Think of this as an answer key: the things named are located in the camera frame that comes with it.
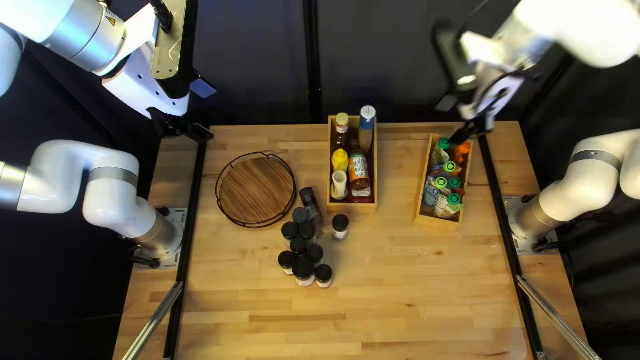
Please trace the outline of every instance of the black backdrop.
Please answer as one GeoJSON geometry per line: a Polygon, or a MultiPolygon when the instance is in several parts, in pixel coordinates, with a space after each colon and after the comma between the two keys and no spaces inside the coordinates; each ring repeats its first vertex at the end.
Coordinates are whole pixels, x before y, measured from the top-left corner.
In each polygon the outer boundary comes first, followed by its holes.
{"type": "MultiPolygon", "coordinates": [[[[493,0],[470,27],[491,35],[516,2],[493,0]]],[[[145,3],[114,0],[112,9],[128,19],[145,3]]],[[[430,29],[439,17],[460,23],[479,3],[320,1],[323,114],[355,112],[370,103],[381,121],[442,119],[433,105],[447,83],[430,29]]],[[[562,176],[577,140],[637,127],[632,100],[637,60],[605,72],[573,66],[560,84],[545,89],[544,101],[532,101],[563,56],[557,47],[548,53],[538,67],[543,81],[523,86],[500,114],[513,120],[532,113],[521,123],[542,185],[562,176]],[[540,106],[532,109],[532,104],[540,106]]],[[[310,122],[301,1],[200,0],[194,66],[219,91],[193,104],[219,124],[310,122]]],[[[114,99],[92,74],[30,44],[0,109],[2,160],[27,163],[38,144],[53,138],[96,143],[135,154],[141,162],[139,191],[148,191],[157,139],[148,121],[114,99]]],[[[636,206],[623,195],[618,201],[618,211],[636,206]]],[[[87,224],[79,206],[63,215],[2,211],[0,216],[10,255],[2,325],[11,329],[0,357],[109,359],[131,271],[122,243],[111,231],[87,224]]],[[[638,301],[629,300],[638,298],[638,286],[622,288],[638,278],[629,256],[637,254],[631,241],[637,229],[625,223],[617,233],[597,235],[593,228],[602,228],[602,222],[589,222],[595,223],[582,222],[563,236],[567,243],[571,236],[594,239],[564,251],[576,298],[596,350],[608,359],[626,359],[631,352],[625,351],[636,351],[627,340],[637,338],[640,329],[634,322],[638,301]],[[607,267],[615,263],[618,267],[607,267]],[[595,277],[589,272],[593,265],[602,270],[595,277]],[[603,282],[611,286],[602,287],[603,282]],[[624,311],[616,307],[620,304],[624,311]]]]}

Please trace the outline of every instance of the white cap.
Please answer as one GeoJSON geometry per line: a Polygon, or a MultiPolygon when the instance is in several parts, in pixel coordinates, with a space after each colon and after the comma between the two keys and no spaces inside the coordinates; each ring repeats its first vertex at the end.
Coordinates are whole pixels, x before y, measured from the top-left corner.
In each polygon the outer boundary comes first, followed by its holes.
{"type": "Polygon", "coordinates": [[[371,119],[376,116],[376,109],[371,105],[362,106],[362,109],[360,109],[360,116],[367,120],[371,119]]]}

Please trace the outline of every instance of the black metal frame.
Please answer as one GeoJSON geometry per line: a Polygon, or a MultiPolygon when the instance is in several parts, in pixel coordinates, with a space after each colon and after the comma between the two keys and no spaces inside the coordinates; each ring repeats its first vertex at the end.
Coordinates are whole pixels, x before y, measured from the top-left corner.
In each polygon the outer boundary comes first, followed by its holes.
{"type": "Polygon", "coordinates": [[[489,189],[491,190],[493,207],[495,208],[495,214],[498,216],[498,223],[500,224],[500,233],[502,234],[504,250],[507,252],[509,269],[511,270],[511,280],[513,281],[513,286],[516,290],[518,305],[520,306],[522,321],[524,322],[524,328],[529,339],[531,354],[533,357],[535,357],[536,353],[542,351],[542,344],[540,343],[540,335],[538,335],[538,327],[536,326],[536,319],[533,316],[533,310],[531,308],[531,303],[529,302],[529,297],[518,286],[518,280],[516,277],[518,275],[522,275],[522,267],[520,267],[520,260],[518,260],[518,252],[513,245],[513,237],[511,236],[509,218],[507,217],[507,213],[504,210],[502,193],[500,192],[500,183],[498,181],[498,176],[495,173],[495,168],[493,167],[493,158],[491,157],[491,150],[489,150],[489,143],[486,140],[486,136],[479,135],[477,139],[484,163],[484,170],[486,172],[487,180],[489,181],[489,189]]]}
{"type": "Polygon", "coordinates": [[[293,207],[294,202],[296,202],[296,178],[293,176],[293,171],[291,171],[291,167],[289,167],[289,164],[287,164],[286,161],[284,161],[281,157],[277,156],[276,154],[265,154],[262,151],[254,151],[254,152],[249,152],[247,154],[244,155],[240,155],[237,158],[229,161],[229,163],[227,163],[225,165],[225,167],[222,168],[222,171],[220,172],[220,175],[218,175],[218,180],[216,180],[216,203],[218,204],[218,208],[220,209],[220,211],[222,211],[223,214],[225,214],[225,216],[227,217],[227,219],[231,220],[231,222],[233,222],[236,225],[240,225],[243,227],[249,227],[252,229],[257,229],[260,227],[266,227],[269,225],[273,225],[275,223],[277,223],[278,221],[280,221],[281,218],[283,218],[288,212],[289,210],[291,210],[291,208],[293,207]],[[291,176],[291,182],[293,183],[293,189],[291,191],[291,196],[289,197],[289,201],[287,202],[287,204],[285,205],[284,209],[277,213],[276,215],[272,216],[271,218],[268,218],[266,220],[260,221],[260,222],[243,222],[237,219],[232,218],[223,208],[222,204],[220,203],[220,195],[219,195],[219,191],[220,189],[218,188],[218,184],[220,184],[220,186],[222,187],[222,183],[220,182],[220,179],[223,178],[223,176],[226,176],[228,174],[228,172],[225,172],[227,170],[228,167],[230,168],[234,168],[234,163],[247,156],[250,157],[252,155],[256,155],[256,154],[261,154],[263,156],[265,156],[267,159],[269,159],[270,156],[274,157],[277,159],[278,163],[281,164],[284,169],[289,173],[289,176],[291,176]]]}
{"type": "Polygon", "coordinates": [[[184,224],[182,237],[182,250],[180,252],[180,263],[175,281],[183,282],[183,289],[178,299],[173,303],[169,314],[169,325],[164,343],[163,359],[173,359],[178,345],[178,335],[180,332],[180,319],[182,318],[182,308],[187,286],[187,269],[191,259],[191,242],[195,233],[196,211],[198,209],[198,199],[200,198],[200,185],[202,183],[202,170],[204,169],[205,154],[207,152],[207,142],[198,143],[196,152],[196,162],[193,167],[193,178],[191,179],[191,193],[189,194],[189,206],[187,208],[187,219],[184,224]]]}

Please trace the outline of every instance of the metal pole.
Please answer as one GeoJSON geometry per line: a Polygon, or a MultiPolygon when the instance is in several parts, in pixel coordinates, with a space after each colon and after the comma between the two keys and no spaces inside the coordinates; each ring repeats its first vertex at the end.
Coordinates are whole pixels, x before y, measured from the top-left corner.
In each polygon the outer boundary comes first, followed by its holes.
{"type": "Polygon", "coordinates": [[[154,314],[151,315],[151,319],[147,322],[147,324],[142,328],[142,331],[138,334],[138,337],[133,341],[131,347],[127,350],[127,353],[124,355],[122,360],[135,360],[138,358],[142,350],[145,348],[145,345],[148,343],[151,335],[153,335],[154,331],[160,322],[164,318],[166,312],[171,308],[175,299],[182,293],[182,281],[176,282],[171,290],[166,294],[154,314]]]}
{"type": "Polygon", "coordinates": [[[571,345],[575,351],[578,352],[584,359],[587,360],[601,360],[600,356],[596,354],[593,349],[584,343],[584,341],[575,333],[573,327],[569,325],[563,317],[554,309],[554,307],[549,304],[549,302],[545,299],[544,296],[535,288],[527,279],[523,278],[521,275],[517,276],[519,287],[533,300],[540,309],[547,314],[547,316],[551,319],[554,326],[560,332],[560,335],[571,345]]]}

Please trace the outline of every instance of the silver joint band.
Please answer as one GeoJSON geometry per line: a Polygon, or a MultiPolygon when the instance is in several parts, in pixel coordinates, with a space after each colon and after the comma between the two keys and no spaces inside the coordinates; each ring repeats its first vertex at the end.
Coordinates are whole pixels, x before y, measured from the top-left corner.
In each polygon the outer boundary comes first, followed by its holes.
{"type": "Polygon", "coordinates": [[[616,168],[618,172],[622,167],[622,163],[620,162],[620,159],[618,159],[614,154],[611,154],[610,152],[606,152],[602,150],[583,150],[583,151],[576,152],[571,157],[569,164],[573,163],[574,161],[587,160],[587,159],[604,161],[607,164],[611,165],[612,167],[616,168]]]}
{"type": "Polygon", "coordinates": [[[26,169],[0,161],[0,209],[16,210],[26,169]]]}
{"type": "Polygon", "coordinates": [[[125,168],[119,167],[97,167],[89,171],[88,183],[98,179],[114,179],[121,180],[132,184],[133,187],[138,186],[138,176],[125,168]]]}

